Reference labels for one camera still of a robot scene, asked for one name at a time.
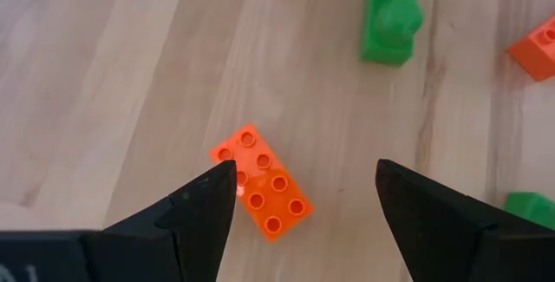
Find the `orange lego brick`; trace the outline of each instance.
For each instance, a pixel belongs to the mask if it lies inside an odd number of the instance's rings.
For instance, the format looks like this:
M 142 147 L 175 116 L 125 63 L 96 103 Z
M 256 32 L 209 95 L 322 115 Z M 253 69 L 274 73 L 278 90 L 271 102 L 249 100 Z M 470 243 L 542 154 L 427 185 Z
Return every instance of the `orange lego brick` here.
M 314 211 L 253 125 L 247 125 L 210 153 L 215 162 L 237 163 L 238 198 L 269 241 Z
M 555 76 L 555 16 L 508 52 L 535 81 Z

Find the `green lego brick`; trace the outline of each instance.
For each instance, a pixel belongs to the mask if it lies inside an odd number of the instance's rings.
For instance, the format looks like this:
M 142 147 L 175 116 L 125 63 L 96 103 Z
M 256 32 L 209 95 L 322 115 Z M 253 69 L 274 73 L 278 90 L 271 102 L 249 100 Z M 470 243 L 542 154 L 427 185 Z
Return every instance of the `green lego brick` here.
M 361 59 L 403 65 L 413 55 L 422 20 L 416 0 L 367 0 Z
M 505 211 L 555 230 L 555 203 L 540 193 L 510 193 L 506 198 Z

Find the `toy block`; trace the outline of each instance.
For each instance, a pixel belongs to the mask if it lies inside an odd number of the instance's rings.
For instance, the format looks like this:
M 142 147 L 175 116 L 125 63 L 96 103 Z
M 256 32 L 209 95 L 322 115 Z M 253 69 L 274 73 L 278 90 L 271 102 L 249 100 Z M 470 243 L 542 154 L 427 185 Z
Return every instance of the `toy block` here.
M 505 211 L 555 230 L 555 203 L 540 193 L 510 193 L 506 198 Z
M 507 51 L 536 82 L 555 76 L 555 16 Z
M 361 59 L 403 65 L 413 55 L 422 20 L 416 0 L 366 0 Z
M 215 162 L 235 160 L 238 198 L 269 241 L 313 212 L 314 207 L 253 125 L 240 129 L 210 155 Z

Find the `orange lego stud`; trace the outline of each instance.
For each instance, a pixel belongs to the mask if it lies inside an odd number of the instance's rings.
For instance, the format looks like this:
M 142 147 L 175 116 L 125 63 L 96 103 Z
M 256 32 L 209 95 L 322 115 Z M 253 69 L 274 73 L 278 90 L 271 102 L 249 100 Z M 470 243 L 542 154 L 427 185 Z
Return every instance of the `orange lego stud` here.
M 537 82 L 555 76 L 555 16 L 508 49 Z
M 235 160 L 238 198 L 269 241 L 314 211 L 253 125 L 239 130 L 210 155 L 216 162 Z

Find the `light wood surface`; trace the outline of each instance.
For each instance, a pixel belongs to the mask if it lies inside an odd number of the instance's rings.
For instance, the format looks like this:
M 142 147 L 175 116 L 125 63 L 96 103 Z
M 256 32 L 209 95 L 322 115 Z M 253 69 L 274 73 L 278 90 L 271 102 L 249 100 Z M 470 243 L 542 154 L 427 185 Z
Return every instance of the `light wood surface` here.
M 364 0 L 0 0 L 0 226 L 100 228 L 254 123 L 313 201 L 276 244 L 237 206 L 220 281 L 406 281 L 390 158 L 500 205 L 555 198 L 555 79 L 504 49 L 555 0 L 419 0 L 400 69 L 358 61 Z

